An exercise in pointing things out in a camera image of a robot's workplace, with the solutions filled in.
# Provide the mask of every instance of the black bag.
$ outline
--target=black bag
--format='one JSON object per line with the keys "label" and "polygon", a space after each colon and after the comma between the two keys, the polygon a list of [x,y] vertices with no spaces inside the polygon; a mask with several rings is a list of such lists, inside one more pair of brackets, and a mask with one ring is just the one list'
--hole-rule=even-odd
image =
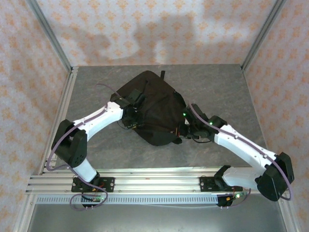
{"label": "black bag", "polygon": [[163,76],[152,71],[142,72],[117,92],[126,98],[135,89],[145,95],[145,100],[137,108],[143,114],[144,124],[134,131],[155,146],[180,144],[179,125],[184,123],[183,109],[186,107],[182,96],[163,80]]}

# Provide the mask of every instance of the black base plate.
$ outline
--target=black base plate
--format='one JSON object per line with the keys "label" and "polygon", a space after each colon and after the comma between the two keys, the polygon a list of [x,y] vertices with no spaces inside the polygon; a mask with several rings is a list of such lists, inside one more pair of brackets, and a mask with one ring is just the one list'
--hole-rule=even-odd
{"label": "black base plate", "polygon": [[214,182],[213,176],[202,176],[199,178],[199,186],[201,192],[221,192],[221,191],[229,191],[229,192],[242,192],[243,188],[239,186],[230,187],[228,186],[226,189],[220,189],[219,186]]}
{"label": "black base plate", "polygon": [[[115,178],[114,177],[100,177],[98,186],[102,186],[102,189],[107,192],[114,192],[115,187]],[[93,188],[86,185],[83,181],[81,181],[78,177],[73,178],[73,184],[71,188],[72,192],[94,192]]]}

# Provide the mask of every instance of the wallpaper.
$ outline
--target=wallpaper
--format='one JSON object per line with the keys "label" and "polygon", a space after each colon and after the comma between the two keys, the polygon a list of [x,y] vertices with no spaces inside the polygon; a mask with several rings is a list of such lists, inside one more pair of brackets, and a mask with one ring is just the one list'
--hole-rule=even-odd
{"label": "wallpaper", "polygon": [[72,66],[242,63],[275,0],[38,0]]}
{"label": "wallpaper", "polygon": [[297,215],[309,225],[309,1],[290,0],[246,72],[269,149],[291,156]]}
{"label": "wallpaper", "polygon": [[38,169],[67,71],[24,0],[0,1],[0,231]]}

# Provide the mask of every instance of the patterned wallpaper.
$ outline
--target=patterned wallpaper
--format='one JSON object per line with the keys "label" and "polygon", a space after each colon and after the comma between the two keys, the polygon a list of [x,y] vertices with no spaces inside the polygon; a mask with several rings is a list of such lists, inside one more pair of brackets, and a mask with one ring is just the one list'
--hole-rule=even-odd
{"label": "patterned wallpaper", "polygon": [[295,204],[309,231],[309,1],[289,0],[246,72],[268,148],[292,157]]}
{"label": "patterned wallpaper", "polygon": [[67,71],[25,0],[0,1],[0,231],[10,232]]}
{"label": "patterned wallpaper", "polygon": [[242,63],[275,0],[38,0],[72,66]]}

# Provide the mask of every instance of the gray tabletop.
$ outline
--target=gray tabletop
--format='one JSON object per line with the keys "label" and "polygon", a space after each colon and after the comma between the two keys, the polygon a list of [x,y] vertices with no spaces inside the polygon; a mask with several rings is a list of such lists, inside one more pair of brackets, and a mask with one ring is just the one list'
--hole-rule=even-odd
{"label": "gray tabletop", "polygon": [[[101,108],[112,92],[97,82],[119,89],[145,70],[160,75],[178,91],[186,103],[196,103],[208,116],[217,115],[238,132],[265,147],[244,76],[237,64],[149,65],[80,67],[74,84],[67,119],[74,121]],[[248,166],[246,162],[217,144],[152,146],[133,130],[110,124],[88,142],[87,158],[96,169]]]}

